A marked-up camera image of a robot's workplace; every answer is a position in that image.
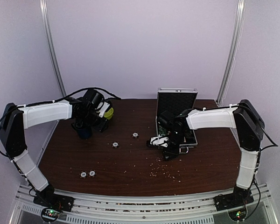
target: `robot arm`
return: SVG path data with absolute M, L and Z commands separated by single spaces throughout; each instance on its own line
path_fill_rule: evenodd
M 166 137 L 151 138 L 148 144 L 161 148 L 165 160 L 173 159 L 181 153 L 179 145 L 189 130 L 213 127 L 236 128 L 242 156 L 236 187 L 232 199 L 228 200 L 232 201 L 234 206 L 243 203 L 243 199 L 250 194 L 250 187 L 258 169 L 260 143 L 265 126 L 248 100 L 224 108 L 185 110 L 173 121 L 161 116 L 158 122 L 168 129 L 170 134 Z
M 13 103 L 6 106 L 4 114 L 8 115 L 0 123 L 0 140 L 21 175 L 38 191 L 39 197 L 35 198 L 35 203 L 46 205 L 45 201 L 47 204 L 55 204 L 57 200 L 62 203 L 63 199 L 57 198 L 53 186 L 31 159 L 24 129 L 54 120 L 75 119 L 72 126 L 85 139 L 91 136 L 92 127 L 100 132 L 107 128 L 108 119 L 104 117 L 104 113 L 111 107 L 111 103 L 105 102 L 103 95 L 93 89 L 78 99 L 66 98 L 60 102 L 34 106 L 17 107 Z

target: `brown tabletop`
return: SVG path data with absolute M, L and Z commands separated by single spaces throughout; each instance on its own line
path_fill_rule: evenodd
M 196 107 L 216 107 L 213 100 L 197 100 Z M 56 189 L 109 196 L 182 195 L 234 187 L 240 150 L 228 128 L 196 130 L 198 146 L 172 161 L 161 150 L 147 148 L 156 135 L 156 100 L 113 101 L 109 128 L 81 140 L 72 120 L 59 122 L 39 165 Z M 134 132 L 139 138 L 132 138 Z M 118 148 L 112 148 L 113 142 Z M 80 178 L 82 171 L 95 177 Z

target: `open black case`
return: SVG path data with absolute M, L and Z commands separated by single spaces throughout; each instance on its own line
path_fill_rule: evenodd
M 177 116 L 184 110 L 193 108 L 197 94 L 198 92 L 196 89 L 158 89 L 158 103 L 155 118 L 157 136 L 164 136 L 168 134 L 168 130 L 166 130 L 158 124 L 159 116 L 165 111 L 168 111 L 174 116 Z M 190 130 L 190 132 L 186 134 L 184 142 L 180 144 L 180 149 L 188 150 L 189 148 L 193 148 L 195 146 L 197 146 L 195 132 L 193 130 Z

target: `white wall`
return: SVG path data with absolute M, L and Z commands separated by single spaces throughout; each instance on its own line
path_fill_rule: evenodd
M 66 91 L 123 98 L 156 98 L 158 87 L 217 98 L 236 11 L 236 0 L 48 1 Z
M 280 0 L 250 0 L 224 104 L 249 99 L 280 145 Z M 268 183 L 280 214 L 280 146 L 263 152 L 258 179 Z
M 61 96 L 54 77 L 39 1 L 0 0 L 0 117 L 5 105 L 33 103 Z M 26 131 L 35 160 L 53 124 Z M 11 162 L 0 155 L 0 224 L 22 180 Z

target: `metal pole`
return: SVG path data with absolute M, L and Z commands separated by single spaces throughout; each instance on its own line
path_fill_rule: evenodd
M 230 52 L 228 55 L 228 60 L 224 72 L 223 81 L 220 87 L 219 95 L 217 98 L 217 103 L 219 105 L 223 104 L 224 95 L 228 89 L 229 80 L 232 72 L 232 62 L 238 47 L 238 41 L 241 34 L 243 20 L 244 20 L 244 9 L 245 9 L 245 0 L 238 0 L 238 10 L 234 24 L 233 36 L 231 41 Z
M 44 24 L 45 31 L 46 31 L 46 36 L 47 36 L 47 41 L 48 41 L 48 45 L 49 45 L 49 52 L 50 52 L 50 56 L 51 56 L 53 69 L 55 72 L 55 76 L 56 76 L 56 79 L 58 82 L 60 92 L 62 93 L 62 96 L 65 97 L 66 92 L 65 92 L 65 88 L 64 88 L 64 84 L 63 84 L 61 75 L 60 75 L 60 70 L 58 67 L 56 53 L 55 53 L 55 49 L 54 49 L 54 45 L 53 45 L 53 39 L 52 39 L 52 33 L 51 33 L 51 29 L 50 29 L 49 15 L 48 15 L 48 9 L 47 9 L 47 1 L 40 0 L 40 6 L 41 6 L 42 19 L 43 19 L 43 24 Z

